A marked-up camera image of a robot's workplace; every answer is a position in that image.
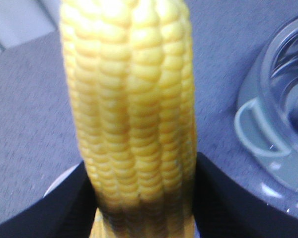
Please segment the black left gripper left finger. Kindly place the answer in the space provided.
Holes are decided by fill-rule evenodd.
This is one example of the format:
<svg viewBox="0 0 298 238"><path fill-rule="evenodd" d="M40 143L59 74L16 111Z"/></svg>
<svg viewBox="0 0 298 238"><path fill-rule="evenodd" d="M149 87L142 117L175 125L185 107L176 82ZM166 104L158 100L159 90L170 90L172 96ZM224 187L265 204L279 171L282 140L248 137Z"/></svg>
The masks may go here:
<svg viewBox="0 0 298 238"><path fill-rule="evenodd" d="M47 196L0 224L0 238L87 238L97 202L84 163Z"/></svg>

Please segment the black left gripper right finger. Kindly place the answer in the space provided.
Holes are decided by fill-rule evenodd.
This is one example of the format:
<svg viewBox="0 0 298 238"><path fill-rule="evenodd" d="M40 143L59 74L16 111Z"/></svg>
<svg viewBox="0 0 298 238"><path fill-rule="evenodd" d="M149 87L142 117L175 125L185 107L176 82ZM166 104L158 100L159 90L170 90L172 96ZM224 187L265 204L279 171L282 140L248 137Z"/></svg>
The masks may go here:
<svg viewBox="0 0 298 238"><path fill-rule="evenodd" d="M193 213L202 238L298 238L298 218L265 204L201 152Z"/></svg>

